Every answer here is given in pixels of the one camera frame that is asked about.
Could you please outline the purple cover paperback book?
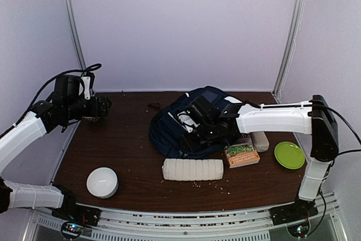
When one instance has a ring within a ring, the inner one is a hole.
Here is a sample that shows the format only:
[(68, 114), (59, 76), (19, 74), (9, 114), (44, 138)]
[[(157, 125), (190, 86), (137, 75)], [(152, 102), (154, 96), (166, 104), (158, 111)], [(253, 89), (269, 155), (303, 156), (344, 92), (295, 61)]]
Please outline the purple cover paperback book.
[(250, 134), (242, 134), (236, 141), (236, 144), (249, 145), (252, 144), (252, 138)]

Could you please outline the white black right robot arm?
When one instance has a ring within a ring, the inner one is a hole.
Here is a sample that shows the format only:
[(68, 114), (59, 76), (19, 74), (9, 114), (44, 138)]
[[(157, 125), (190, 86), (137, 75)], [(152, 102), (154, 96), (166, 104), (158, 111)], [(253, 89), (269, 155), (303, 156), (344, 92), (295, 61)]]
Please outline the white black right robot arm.
[(315, 198), (332, 162), (339, 154), (338, 125), (321, 95), (291, 104), (252, 104), (228, 96), (224, 107), (212, 105), (203, 95), (176, 114), (189, 134), (201, 142), (214, 142), (234, 134), (292, 132), (311, 136), (310, 161), (289, 207), (301, 219), (314, 207)]

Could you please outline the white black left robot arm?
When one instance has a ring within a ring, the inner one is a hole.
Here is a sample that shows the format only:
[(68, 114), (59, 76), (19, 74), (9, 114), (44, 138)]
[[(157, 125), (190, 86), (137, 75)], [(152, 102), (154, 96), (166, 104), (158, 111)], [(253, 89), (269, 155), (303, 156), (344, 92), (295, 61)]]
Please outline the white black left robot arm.
[[(22, 117), (1, 134), (1, 169), (57, 127), (66, 130), (83, 119), (98, 121), (108, 116), (112, 103), (94, 94), (94, 80), (90, 71), (80, 76), (69, 72), (55, 76), (54, 91), (48, 98), (31, 102)], [(81, 216), (74, 193), (61, 185), (26, 185), (1, 179), (2, 213), (12, 208), (37, 207), (52, 208), (70, 221)]]

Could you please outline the navy blue student backpack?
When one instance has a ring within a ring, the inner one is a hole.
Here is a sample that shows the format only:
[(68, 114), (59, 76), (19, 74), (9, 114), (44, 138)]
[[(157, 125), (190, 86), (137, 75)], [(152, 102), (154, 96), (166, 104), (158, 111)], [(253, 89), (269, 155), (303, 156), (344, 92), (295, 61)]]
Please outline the navy blue student backpack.
[(216, 87), (201, 87), (181, 95), (152, 118), (148, 136), (156, 150), (165, 157), (169, 159), (206, 159), (210, 155), (230, 147), (225, 144), (217, 144), (202, 151), (191, 151), (181, 142), (182, 136), (186, 135), (187, 131), (177, 120), (176, 114), (184, 111), (193, 100), (201, 95), (219, 108), (221, 120), (229, 119), (233, 122), (234, 142), (231, 145), (235, 144), (242, 135), (237, 127), (237, 116), (230, 112), (232, 106), (231, 102), (226, 100), (228, 94)]

